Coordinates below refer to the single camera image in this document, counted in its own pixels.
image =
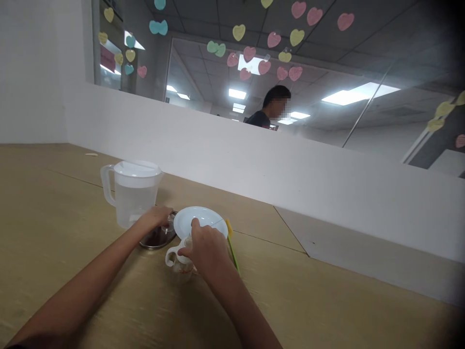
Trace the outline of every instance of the table surface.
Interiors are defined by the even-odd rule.
[[[70,144],[0,145],[0,345],[123,232],[99,175],[118,160],[88,152]],[[207,206],[231,220],[242,278],[285,348],[434,347],[458,314],[309,258],[269,204],[168,174],[157,204]],[[164,256],[178,241],[131,254],[76,347],[240,347],[200,277],[170,282]]]

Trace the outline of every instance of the paper heart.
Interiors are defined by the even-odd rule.
[[[244,24],[241,24],[240,26],[235,26],[232,29],[232,35],[234,36],[234,39],[236,39],[236,41],[241,41],[245,33],[246,33],[246,27]]]
[[[134,48],[134,45],[136,44],[136,38],[133,37],[132,35],[129,35],[126,37],[126,46],[129,48]]]
[[[283,81],[285,78],[287,78],[288,72],[283,67],[279,67],[276,72],[276,75],[279,81]]]
[[[294,2],[291,7],[291,13],[294,16],[294,18],[299,18],[302,16],[305,12],[305,9],[307,8],[307,4],[305,2]]]
[[[323,10],[312,7],[307,13],[307,23],[309,26],[315,25],[320,21],[321,17],[323,17]]]
[[[115,54],[115,62],[117,65],[123,65],[124,57],[122,53]]]
[[[100,41],[100,43],[101,43],[102,45],[106,44],[107,41],[108,41],[108,35],[107,35],[107,33],[99,32],[99,33],[98,33],[98,41]]]
[[[260,63],[258,63],[258,72],[260,73],[260,75],[265,75],[266,73],[268,73],[268,70],[270,70],[271,68],[271,62],[270,61],[260,61]]]
[[[465,146],[465,135],[457,136],[457,139],[455,140],[455,147],[462,148],[463,146]]]
[[[273,0],[262,0],[262,6],[264,8],[268,8],[268,7],[270,7],[272,2],[273,2]]]
[[[247,70],[247,68],[242,68],[241,73],[239,74],[239,77],[241,80],[247,80],[252,76],[252,73]]]
[[[438,117],[449,115],[451,111],[453,111],[455,105],[450,104],[449,102],[442,102],[436,108],[436,112],[434,113],[434,118],[437,119]]]
[[[289,69],[289,79],[292,81],[297,81],[299,77],[302,75],[303,68],[302,67],[292,67]]]
[[[239,64],[239,57],[234,53],[231,52],[228,57],[228,61],[226,62],[228,67],[236,66]]]
[[[247,46],[244,49],[244,59],[246,60],[246,62],[249,62],[250,60],[252,60],[252,58],[255,57],[256,53],[257,53],[257,50],[255,48],[251,48],[250,46]]]
[[[304,39],[304,36],[305,36],[304,31],[294,29],[291,32],[291,37],[290,37],[291,45],[292,46],[297,46],[298,44],[300,44],[300,42]]]
[[[166,6],[166,0],[154,0],[155,8],[159,11],[163,10]]]
[[[124,66],[124,72],[126,75],[131,75],[134,72],[134,67],[128,63]]]
[[[136,57],[136,52],[134,50],[126,50],[126,58],[128,61],[132,62]]]
[[[150,21],[149,29],[152,34],[166,35],[168,32],[168,23],[165,20],[161,22]]]
[[[112,22],[113,21],[113,18],[115,17],[115,12],[113,11],[113,9],[110,7],[110,8],[107,8],[103,11],[103,15],[105,16],[105,18],[107,19],[108,22]]]
[[[291,61],[292,54],[290,52],[281,52],[278,58],[281,62],[288,63]]]
[[[441,120],[432,119],[428,121],[428,126],[426,128],[430,132],[435,132],[435,131],[438,131],[442,126],[444,126],[444,119],[441,119]]]
[[[137,68],[137,74],[141,78],[144,78],[147,75],[147,67],[143,65],[143,66]]]
[[[277,46],[281,42],[281,35],[276,34],[275,32],[271,32],[268,35],[268,47],[273,48]]]
[[[349,28],[352,23],[354,22],[355,15],[354,14],[342,14],[339,16],[338,19],[338,28],[341,32]]]

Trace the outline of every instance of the plastic pitcher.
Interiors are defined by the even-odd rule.
[[[115,172],[115,198],[111,195],[110,171]],[[100,175],[105,199],[116,207],[119,226],[127,229],[155,205],[163,172],[154,163],[137,160],[104,166]]]

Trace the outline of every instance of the bottle handle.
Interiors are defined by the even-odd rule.
[[[113,169],[115,165],[107,165],[100,169],[100,177],[102,177],[102,186],[103,186],[103,194],[105,195],[105,199],[108,203],[112,206],[116,206],[116,201],[111,195],[110,189],[110,171],[115,172]]]

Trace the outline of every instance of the white lid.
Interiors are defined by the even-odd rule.
[[[118,162],[114,170],[120,175],[138,178],[155,177],[161,173],[158,165],[143,160]]]

